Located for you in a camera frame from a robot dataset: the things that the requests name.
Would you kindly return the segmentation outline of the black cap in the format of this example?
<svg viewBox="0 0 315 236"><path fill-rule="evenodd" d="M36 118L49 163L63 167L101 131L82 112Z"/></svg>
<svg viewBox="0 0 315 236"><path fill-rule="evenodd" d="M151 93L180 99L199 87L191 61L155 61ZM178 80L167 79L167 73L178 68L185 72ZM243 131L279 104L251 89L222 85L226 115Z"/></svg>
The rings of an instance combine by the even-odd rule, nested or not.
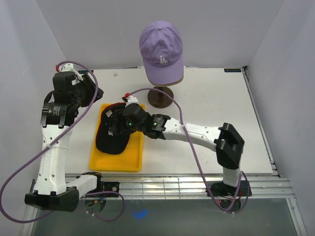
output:
<svg viewBox="0 0 315 236"><path fill-rule="evenodd" d="M114 103L107 106L102 112L100 117L100 124L96 133L95 145L96 148L104 153L118 155L122 153L130 139L131 130L129 130L127 123L127 135L113 135L109 131L109 117L107 112L109 110L118 110L125 108L125 103Z"/></svg>

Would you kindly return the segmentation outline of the purple baseball cap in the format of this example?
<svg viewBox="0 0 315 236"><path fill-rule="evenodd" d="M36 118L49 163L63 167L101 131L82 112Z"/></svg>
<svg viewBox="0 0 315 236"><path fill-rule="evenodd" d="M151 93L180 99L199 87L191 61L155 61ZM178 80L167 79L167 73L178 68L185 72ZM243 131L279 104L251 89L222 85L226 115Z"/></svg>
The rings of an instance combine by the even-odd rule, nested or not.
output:
<svg viewBox="0 0 315 236"><path fill-rule="evenodd" d="M172 23L154 21L148 25L140 34L139 50L151 84L168 86L183 79L183 41Z"/></svg>

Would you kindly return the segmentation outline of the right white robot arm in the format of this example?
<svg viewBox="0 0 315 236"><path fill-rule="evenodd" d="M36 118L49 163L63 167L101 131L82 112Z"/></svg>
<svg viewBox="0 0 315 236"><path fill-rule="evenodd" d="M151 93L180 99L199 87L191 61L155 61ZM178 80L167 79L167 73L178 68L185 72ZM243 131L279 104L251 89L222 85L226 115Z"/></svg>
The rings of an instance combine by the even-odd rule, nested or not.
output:
<svg viewBox="0 0 315 236"><path fill-rule="evenodd" d="M114 135L141 132L151 139L191 142L216 153L222 166L223 180L211 187L215 195L239 195L241 192L240 160L245 141L232 124L206 127L181 124L167 115L150 115L139 104L122 104L105 113L109 117L109 131Z"/></svg>

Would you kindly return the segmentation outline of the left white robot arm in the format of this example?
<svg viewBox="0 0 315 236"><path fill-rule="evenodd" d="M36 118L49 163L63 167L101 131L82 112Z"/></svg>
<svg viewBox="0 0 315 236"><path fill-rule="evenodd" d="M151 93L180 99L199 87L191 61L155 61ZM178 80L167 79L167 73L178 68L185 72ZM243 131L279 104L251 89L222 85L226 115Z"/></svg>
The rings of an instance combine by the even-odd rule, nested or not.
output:
<svg viewBox="0 0 315 236"><path fill-rule="evenodd" d="M44 153L33 190L25 195L25 203L32 207L73 212L86 193L100 196L104 184L100 175L84 173L76 180L65 181L65 160L72 128L80 119L79 108L90 108L103 96L88 73L57 72L54 89L47 94L41 112Z"/></svg>

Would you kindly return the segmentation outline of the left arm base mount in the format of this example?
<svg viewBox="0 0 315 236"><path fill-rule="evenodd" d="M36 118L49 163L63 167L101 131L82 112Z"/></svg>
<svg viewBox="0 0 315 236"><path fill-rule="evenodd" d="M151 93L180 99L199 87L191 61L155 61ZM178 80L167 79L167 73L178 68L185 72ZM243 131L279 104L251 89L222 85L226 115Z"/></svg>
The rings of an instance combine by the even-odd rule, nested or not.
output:
<svg viewBox="0 0 315 236"><path fill-rule="evenodd" d="M120 190L120 183L117 181L110 181L110 182L101 182L101 192L110 192L110 193L102 193L99 196L105 198L117 198L118 195L112 192L119 193Z"/></svg>

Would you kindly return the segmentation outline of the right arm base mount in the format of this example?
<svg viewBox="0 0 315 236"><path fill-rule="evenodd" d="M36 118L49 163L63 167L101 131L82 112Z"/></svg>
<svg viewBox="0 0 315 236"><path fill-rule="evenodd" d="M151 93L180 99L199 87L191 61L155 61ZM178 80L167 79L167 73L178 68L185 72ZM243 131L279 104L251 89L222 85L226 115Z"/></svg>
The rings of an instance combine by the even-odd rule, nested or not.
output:
<svg viewBox="0 0 315 236"><path fill-rule="evenodd" d="M208 181L207 182L214 197L233 197L237 187L232 187L224 184L222 181ZM242 180L240 183L237 197L252 196L251 188L248 187L247 182Z"/></svg>

